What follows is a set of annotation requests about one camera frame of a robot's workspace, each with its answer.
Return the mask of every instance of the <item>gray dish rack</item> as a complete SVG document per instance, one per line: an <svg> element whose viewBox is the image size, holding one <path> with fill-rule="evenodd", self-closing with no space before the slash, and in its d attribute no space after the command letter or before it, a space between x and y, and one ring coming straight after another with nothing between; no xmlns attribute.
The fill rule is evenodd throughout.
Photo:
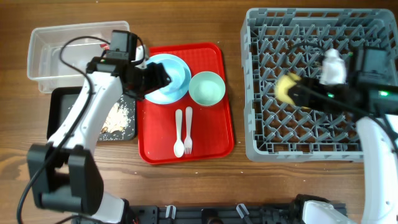
<svg viewBox="0 0 398 224"><path fill-rule="evenodd" d="M339 50L343 59L355 47L385 47L389 52L389 83L398 85L397 24L387 9L248 10L241 29L245 82L246 155L255 162L346 160L362 162L355 125L348 114L332 115L288 105L275 99L278 78L292 69L319 77L319 52L297 43L310 42Z"/></svg>

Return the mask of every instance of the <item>cable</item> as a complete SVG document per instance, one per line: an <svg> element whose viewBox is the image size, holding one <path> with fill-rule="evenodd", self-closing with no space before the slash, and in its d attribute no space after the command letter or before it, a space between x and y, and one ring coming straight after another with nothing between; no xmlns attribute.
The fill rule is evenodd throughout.
<svg viewBox="0 0 398 224"><path fill-rule="evenodd" d="M61 150L62 146L68 141L69 137L72 135L72 133L74 132L75 128L77 127L78 123L80 122L81 118L83 117L85 111L87 110L88 105L90 104L91 101L91 97L93 96L93 90L94 90L94 86L93 86L93 82L91 81L91 79L89 78L89 76L81 71L80 69L74 67L73 65L67 63L66 61L63 60L62 58L62 54L63 51L65 50L65 47L67 45L69 45L70 43L76 41L76 40L80 40L80 39L95 39L95 40L100 40L102 42L105 42L107 44L110 44L108 41L103 40L101 38L98 37L90 37L90 36L82 36L82 37L76 37L72 40L69 40L62 48L60 51L60 56L59 59L60 61L65 64L66 66L76 70L77 72L79 72L80 74L82 74L88 82L88 97L87 100L85 102L85 104L83 105L83 108L81 109L79 115L77 116L75 122L73 122L73 124L70 126L69 131L65 134L65 137L62 139L62 141L60 142L60 144L53 150L53 152L51 152L51 154L49 155L49 157L44 161L44 163L42 164L42 166L36 171L36 173L32 176L32 178L30 179L30 181L28 182L28 184L25 187L25 190L23 191L22 195L21 195L21 199L19 200L18 203L18 208L17 208L17 221L18 223L22 224L22 207L24 206L24 202L26 199L27 194L29 193L30 188L32 188L32 186L35 184L36 180L39 178L40 174L42 173L42 171L55 159L55 156L57 155L57 153L59 152L59 150Z"/></svg>
<svg viewBox="0 0 398 224"><path fill-rule="evenodd" d="M383 120L384 120L384 122L385 122L385 125L386 125L386 127L387 127L386 129L388 130L388 132L386 132L387 135L389 136L389 138L390 138L391 141L395 142L396 139L398 138L398 133L396 133L396 132L392 129L391 124L390 124L390 122L388 121L387 115L386 115L385 113L382 113L382 114L381 114L381 117L383 118ZM395 151L395 153L397 154L397 157L398 157L398 148L397 148L397 146L394 147L394 151Z"/></svg>
<svg viewBox="0 0 398 224"><path fill-rule="evenodd" d="M102 222L101 220L97 220L95 218L84 217L82 215L71 215L69 217L64 218L63 220L61 220L59 222L54 223L54 224L62 224L62 223L65 223L65 222L67 222L69 220L72 220L74 218L79 218L79 219L82 219L82 220L87 220L87 221L91 221L91 222L95 222L95 223L99 223L99 224L108 224L108 223Z"/></svg>
<svg viewBox="0 0 398 224"><path fill-rule="evenodd" d="M322 48L320 45L318 45L318 44L315 44L315 43L298 43L298 44L293 45L292 48L290 48L290 50L284 55L284 57L285 57L284 60L286 61L286 64L287 64L287 65L289 64L288 55L289 55L290 53L292 53L297 47L301 47L301 46L316 47L316 48L318 48L318 49L320 49L320 50L322 51L322 54L325 54L325 49L323 49L323 48Z"/></svg>
<svg viewBox="0 0 398 224"><path fill-rule="evenodd" d="M131 65L133 65L133 66L137 66L137 65L140 65L142 62L144 62L144 60L145 60L145 47L144 47L144 43L142 42L142 40L141 40L141 38L139 37L139 36L137 36L137 39L139 40L139 43L141 44L141 46L142 46L142 58L140 59L140 60L138 60L138 61L133 61L133 62L131 62Z"/></svg>
<svg viewBox="0 0 398 224"><path fill-rule="evenodd" d="M105 54L106 54L107 51L108 51L108 50L103 50L103 51L102 51L101 57L99 58L100 61L101 61L102 58L105 56Z"/></svg>
<svg viewBox="0 0 398 224"><path fill-rule="evenodd" d="M308 88L308 87L306 87L306 86L304 86L304 85L301 85L301 84L300 84L299 82L297 82L290 74L288 74L288 76L289 76L289 78L290 78L291 80L293 80L295 83L297 83L297 87L298 87L298 88L301 88L301 89L305 90L306 92L308 92L308 93L310 93L310 94L312 94L312 95L314 95L314 96L316 96L316 97L318 97L318 98L321 98L321 99L323 99L323 100L325 100L325 101L328 101L328 102L333 103L333 104L336 104L336 105L338 105L338 106L340 106L340 107L342 107L342 108L345 108L347 111L352 111L352 112L355 112L355 113L360 114L360 115L362 115L362 116L367 116L367 117L369 117L370 119L372 119L376 124L378 124L378 125L380 126L380 128L381 128L384 132L386 132L388 138L389 138L390 141L391 141L392 147L394 148L394 151L395 151L395 152L398 152L398 147L397 147L396 141L395 141L394 137L392 136L391 132L386 128L385 125L383 125L383 124L382 124L377 118L375 118L372 114L370 114L370 113L368 113L368 112L366 112L366 111L364 111L364 110L361 110L361 109L359 109L359 108L357 108L357 107L347 105L346 103L343 103L343 102L340 102L340 101L331 99L330 97L327 97L327 96L325 96L325 95L322 95L322 94L320 94L320 93L318 93L318 92L316 92L316 91L314 91L314 90L311 90L310 88Z"/></svg>

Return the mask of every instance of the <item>blue plate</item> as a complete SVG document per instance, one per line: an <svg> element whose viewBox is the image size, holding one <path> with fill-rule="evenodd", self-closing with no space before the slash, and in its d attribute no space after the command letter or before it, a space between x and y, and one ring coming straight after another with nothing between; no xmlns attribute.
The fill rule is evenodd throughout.
<svg viewBox="0 0 398 224"><path fill-rule="evenodd" d="M189 69L188 65L179 57L175 55L170 55L170 54L158 54L155 56L152 56L147 63L161 63L163 60L174 60L178 62L184 69L185 72L185 79L183 83L181 84L181 87L178 90L172 91L172 92L162 92L161 90L156 90L153 91L152 93L146 94L145 99L147 99L150 102L160 104L160 105L166 105L169 103L174 103L177 100L181 99L185 94L187 94L188 89L189 89L189 82L191 81L191 70ZM165 69L167 70L167 63L163 63Z"/></svg>

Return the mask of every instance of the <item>red tray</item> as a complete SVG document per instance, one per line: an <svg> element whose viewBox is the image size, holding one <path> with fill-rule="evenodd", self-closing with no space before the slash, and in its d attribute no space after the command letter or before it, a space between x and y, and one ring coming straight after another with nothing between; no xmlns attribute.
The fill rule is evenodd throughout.
<svg viewBox="0 0 398 224"><path fill-rule="evenodd" d="M172 54L180 57L190 67L192 76L211 71L225 81L221 50L212 43L176 45L150 48L151 55ZM182 141L186 136L185 108L193 109L191 138L192 154L181 158L174 155L175 110L183 111ZM194 161L227 156L234 147L234 137L229 113L228 94L214 106L196 104L189 93L175 103L157 105L144 100L137 102L137 128L139 154L150 164Z"/></svg>

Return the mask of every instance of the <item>white plastic fork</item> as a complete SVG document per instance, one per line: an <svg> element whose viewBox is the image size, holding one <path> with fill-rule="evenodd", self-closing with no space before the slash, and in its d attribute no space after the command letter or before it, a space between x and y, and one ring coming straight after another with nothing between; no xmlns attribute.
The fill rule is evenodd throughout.
<svg viewBox="0 0 398 224"><path fill-rule="evenodd" d="M192 107L187 107L185 109L185 117L187 121L187 136L184 140L185 154L192 153L192 138L191 138L191 124L192 124Z"/></svg>

